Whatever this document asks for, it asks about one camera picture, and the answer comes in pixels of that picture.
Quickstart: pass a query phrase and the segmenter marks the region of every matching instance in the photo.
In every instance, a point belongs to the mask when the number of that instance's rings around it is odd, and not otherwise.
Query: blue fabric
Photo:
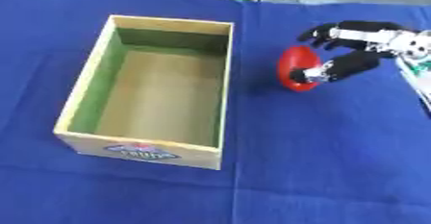
[[[111,13],[236,23],[221,171],[81,156],[52,135]],[[431,121],[393,62],[300,94],[274,72],[317,24],[424,29],[430,18],[426,7],[386,5],[0,0],[1,221],[429,224]]]

